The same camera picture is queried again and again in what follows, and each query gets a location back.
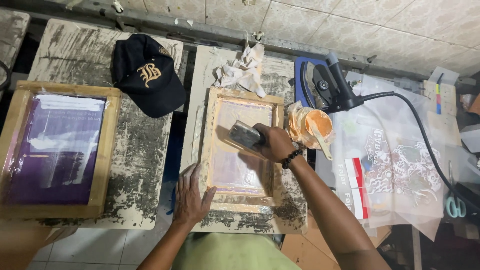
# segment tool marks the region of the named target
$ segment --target cap brim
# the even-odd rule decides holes
[[[185,103],[187,94],[180,79],[174,74],[161,91],[150,95],[127,94],[147,116],[159,118],[178,109]]]

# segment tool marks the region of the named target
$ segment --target hand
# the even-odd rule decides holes
[[[285,130],[260,123],[254,125],[253,128],[265,135],[266,143],[262,146],[255,146],[255,150],[267,159],[281,163],[283,159],[295,151],[295,147]]]
[[[190,165],[179,176],[175,188],[175,208],[173,210],[173,221],[185,224],[193,228],[195,224],[202,221],[210,211],[213,196],[216,187],[206,191],[203,199],[200,198],[200,190],[198,188],[198,176],[202,166],[194,163]]]

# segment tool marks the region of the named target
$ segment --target green shirt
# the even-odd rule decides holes
[[[172,270],[283,270],[300,268],[278,250],[269,235],[191,233],[172,264]]]

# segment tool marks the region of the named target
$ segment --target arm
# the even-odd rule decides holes
[[[200,198],[198,176],[201,168],[200,164],[194,163],[180,175],[175,187],[173,222],[137,270],[170,269],[188,233],[207,215],[216,187],[210,188],[203,199]]]
[[[265,135],[266,144],[257,150],[269,160],[282,162],[295,150],[283,129],[262,124],[254,128]],[[390,269],[353,213],[302,156],[292,159],[289,169],[297,178],[312,215],[342,269]]]

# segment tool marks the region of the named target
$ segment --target white cloth rag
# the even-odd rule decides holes
[[[265,47],[255,44],[253,48],[247,46],[240,59],[228,61],[226,65],[217,68],[216,87],[225,87],[238,83],[245,89],[256,93],[259,97],[265,97],[266,93],[260,85],[259,66],[264,58]]]

